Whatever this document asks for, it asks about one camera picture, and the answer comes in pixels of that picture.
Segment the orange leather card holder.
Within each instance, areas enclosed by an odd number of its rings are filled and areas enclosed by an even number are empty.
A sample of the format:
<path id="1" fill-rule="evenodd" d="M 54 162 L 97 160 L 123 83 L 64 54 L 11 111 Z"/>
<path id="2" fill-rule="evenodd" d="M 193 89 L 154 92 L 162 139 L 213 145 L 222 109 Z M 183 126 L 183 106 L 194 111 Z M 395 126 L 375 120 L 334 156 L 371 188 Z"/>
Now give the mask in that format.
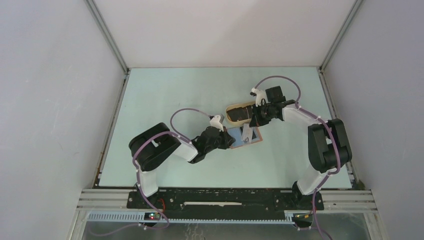
<path id="1" fill-rule="evenodd" d="M 256 130 L 259 140 L 252 142 L 252 130 Z M 228 133 L 235 138 L 235 142 L 231 145 L 231 149 L 244 147 L 251 144 L 259 143 L 263 140 L 262 135 L 257 127 L 250 128 L 248 125 L 233 127 L 228 129 Z"/>

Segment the beige oval tray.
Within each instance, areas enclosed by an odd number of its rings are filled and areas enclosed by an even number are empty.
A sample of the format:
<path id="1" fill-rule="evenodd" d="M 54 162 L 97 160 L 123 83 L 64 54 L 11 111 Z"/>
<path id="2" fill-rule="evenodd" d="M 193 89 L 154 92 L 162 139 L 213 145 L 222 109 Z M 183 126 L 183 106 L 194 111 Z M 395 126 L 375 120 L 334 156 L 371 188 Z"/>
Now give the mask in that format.
<path id="1" fill-rule="evenodd" d="M 254 105 L 254 101 L 229 105 L 225 109 L 227 121 L 236 127 L 249 123 L 252 119 Z"/>

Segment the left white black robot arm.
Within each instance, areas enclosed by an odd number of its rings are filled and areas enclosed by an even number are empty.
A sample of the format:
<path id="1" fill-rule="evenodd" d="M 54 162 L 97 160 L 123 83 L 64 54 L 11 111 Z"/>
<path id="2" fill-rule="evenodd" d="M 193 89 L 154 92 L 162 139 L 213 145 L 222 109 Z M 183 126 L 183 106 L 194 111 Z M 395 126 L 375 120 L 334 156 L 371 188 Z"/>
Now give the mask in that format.
<path id="1" fill-rule="evenodd" d="M 157 168 L 172 155 L 196 164 L 216 149 L 227 150 L 236 139 L 224 127 L 208 126 L 194 139 L 185 139 L 160 122 L 134 137 L 128 144 L 136 169 L 136 186 L 141 191 L 138 201 L 145 208 L 158 202 Z"/>

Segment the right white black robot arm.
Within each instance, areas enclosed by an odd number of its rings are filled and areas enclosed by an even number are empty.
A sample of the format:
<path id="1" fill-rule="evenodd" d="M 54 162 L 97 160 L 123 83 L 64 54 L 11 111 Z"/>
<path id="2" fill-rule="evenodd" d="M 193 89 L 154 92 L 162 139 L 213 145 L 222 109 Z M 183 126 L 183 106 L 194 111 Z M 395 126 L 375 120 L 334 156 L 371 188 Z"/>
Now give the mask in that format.
<path id="1" fill-rule="evenodd" d="M 326 177 L 337 174 L 353 158 L 344 123 L 339 118 L 326 120 L 302 108 L 296 100 L 287 100 L 279 86 L 265 91 L 252 88 L 255 97 L 250 127 L 262 127 L 273 119 L 298 126 L 307 135 L 309 166 L 294 184 L 291 204 L 304 209 L 311 194 L 318 191 Z"/>

